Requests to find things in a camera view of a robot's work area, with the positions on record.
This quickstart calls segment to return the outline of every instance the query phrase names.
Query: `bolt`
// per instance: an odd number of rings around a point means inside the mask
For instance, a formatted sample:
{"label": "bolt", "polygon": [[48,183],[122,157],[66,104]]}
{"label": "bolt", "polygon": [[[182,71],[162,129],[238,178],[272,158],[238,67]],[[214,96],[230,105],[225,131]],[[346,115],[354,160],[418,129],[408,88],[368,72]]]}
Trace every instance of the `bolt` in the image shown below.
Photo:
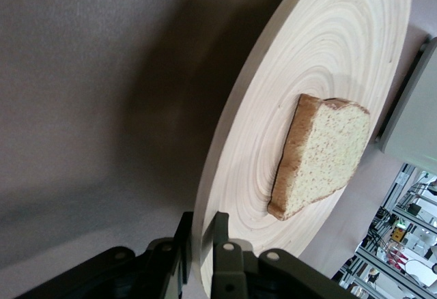
{"label": "bolt", "polygon": [[235,249],[235,247],[232,243],[225,243],[223,245],[223,249],[225,249],[227,251],[233,251]]}
{"label": "bolt", "polygon": [[277,253],[275,253],[274,251],[270,251],[267,254],[267,258],[269,258],[270,260],[276,261],[276,260],[279,260],[279,255]]}
{"label": "bolt", "polygon": [[162,251],[170,251],[173,247],[171,246],[171,244],[166,244],[162,247]]}
{"label": "bolt", "polygon": [[127,256],[127,254],[122,251],[122,252],[116,253],[114,258],[116,260],[122,260],[122,259],[126,258],[126,256]]}

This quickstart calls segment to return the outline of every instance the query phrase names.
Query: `metal frame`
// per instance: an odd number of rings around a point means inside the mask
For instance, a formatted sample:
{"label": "metal frame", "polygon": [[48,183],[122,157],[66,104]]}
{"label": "metal frame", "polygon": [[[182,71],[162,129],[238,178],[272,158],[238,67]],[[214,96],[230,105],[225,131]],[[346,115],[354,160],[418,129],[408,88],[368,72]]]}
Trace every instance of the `metal frame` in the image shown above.
{"label": "metal frame", "polygon": [[388,191],[388,193],[386,194],[386,196],[382,202],[382,205],[381,205],[382,207],[386,208],[389,211],[392,210],[393,207],[395,207],[396,202],[397,202],[397,200],[399,200],[399,197],[402,193],[402,190],[404,189],[405,184],[406,184],[405,183],[404,185],[402,185],[402,184],[397,183],[396,180],[397,180],[398,176],[401,175],[401,173],[403,173],[403,174],[407,174],[408,179],[410,179],[410,177],[415,169],[416,169],[416,167],[411,165],[411,164],[404,163],[402,165],[395,180],[391,184],[390,190]]}
{"label": "metal frame", "polygon": [[425,190],[425,185],[418,184],[420,188],[410,188],[407,193],[402,197],[401,200],[397,202],[397,207],[405,208],[413,199],[416,194],[419,193],[419,191]]}
{"label": "metal frame", "polygon": [[434,294],[426,291],[425,289],[419,287],[412,279],[409,279],[405,275],[401,274],[398,270],[394,269],[390,265],[386,264],[384,261],[377,258],[375,255],[367,251],[366,249],[359,247],[355,255],[372,265],[374,268],[384,273],[387,277],[395,281],[397,284],[402,285],[406,289],[410,290],[418,298],[421,299],[436,299]]}
{"label": "metal frame", "polygon": [[437,201],[435,201],[435,200],[433,200],[433,199],[430,199],[430,198],[428,198],[428,197],[425,197],[424,195],[421,195],[420,193],[416,193],[416,192],[413,192],[412,194],[413,194],[413,196],[412,196],[412,199],[413,199],[413,200],[416,199],[416,198],[418,198],[418,199],[420,199],[420,200],[424,200],[424,201],[426,201],[426,202],[428,202],[428,203],[430,203],[430,204],[432,204],[432,205],[437,206]]}
{"label": "metal frame", "polygon": [[[379,220],[373,226],[373,228],[375,229],[376,233],[382,237],[382,235],[385,234],[390,227],[385,225],[383,220]],[[377,247],[378,247],[378,245],[374,241],[369,241],[369,243],[366,244],[365,249],[368,250],[369,252],[372,252],[375,249],[377,249]],[[342,266],[340,268],[340,271],[343,272],[343,276],[341,277],[340,282],[343,281],[346,285],[349,285],[352,282],[354,282],[354,280],[359,278],[357,273],[359,272],[359,270],[361,270],[364,263],[365,262],[362,261],[361,259],[355,259],[352,262],[351,266],[348,266],[348,267]]]}
{"label": "metal frame", "polygon": [[377,289],[373,288],[369,283],[364,282],[364,280],[359,277],[354,279],[354,283],[362,287],[368,294],[375,297],[375,299],[387,299]]}
{"label": "metal frame", "polygon": [[434,226],[431,226],[430,224],[426,223],[425,221],[417,218],[416,216],[411,215],[409,212],[406,212],[405,210],[401,209],[399,206],[396,206],[393,208],[392,213],[405,218],[406,220],[409,220],[411,223],[422,227],[423,229],[426,229],[427,231],[433,233],[437,236],[437,228]]}
{"label": "metal frame", "polygon": [[214,217],[211,299],[354,299],[355,297],[281,249],[252,250],[228,238],[229,215]]}

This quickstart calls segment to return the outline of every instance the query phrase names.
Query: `yellow object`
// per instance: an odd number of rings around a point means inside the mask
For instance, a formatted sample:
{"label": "yellow object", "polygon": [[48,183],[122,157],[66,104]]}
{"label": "yellow object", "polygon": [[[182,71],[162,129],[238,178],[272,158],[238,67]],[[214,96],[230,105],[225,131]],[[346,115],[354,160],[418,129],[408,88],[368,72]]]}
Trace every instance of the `yellow object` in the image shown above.
{"label": "yellow object", "polygon": [[404,236],[405,236],[405,229],[396,227],[393,233],[391,234],[391,239],[396,242],[401,242]]}

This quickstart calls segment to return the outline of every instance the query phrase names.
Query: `wooden cutting board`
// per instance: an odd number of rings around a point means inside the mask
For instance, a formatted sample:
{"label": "wooden cutting board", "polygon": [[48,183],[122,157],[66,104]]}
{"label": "wooden cutting board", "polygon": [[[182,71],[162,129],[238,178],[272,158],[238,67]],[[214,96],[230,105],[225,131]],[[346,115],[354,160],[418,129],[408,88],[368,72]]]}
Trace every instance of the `wooden cutting board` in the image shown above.
{"label": "wooden cutting board", "polygon": [[318,232],[344,189],[286,221],[266,211],[296,101],[306,93],[358,102],[370,111],[373,130],[399,61],[410,4],[283,0],[278,7],[229,96],[199,185],[193,259],[207,293],[208,226],[217,211],[229,213],[230,237],[248,240],[257,254],[282,248],[299,256]]}

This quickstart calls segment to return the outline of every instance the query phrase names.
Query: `slice of bread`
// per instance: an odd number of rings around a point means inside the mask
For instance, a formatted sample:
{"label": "slice of bread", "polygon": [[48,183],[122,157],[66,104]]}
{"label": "slice of bread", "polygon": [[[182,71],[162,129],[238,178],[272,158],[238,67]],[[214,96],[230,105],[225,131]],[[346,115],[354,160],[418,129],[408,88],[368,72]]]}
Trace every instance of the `slice of bread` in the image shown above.
{"label": "slice of bread", "polygon": [[369,127],[369,111],[355,102],[301,94],[268,212],[286,220],[346,186],[363,155]]}

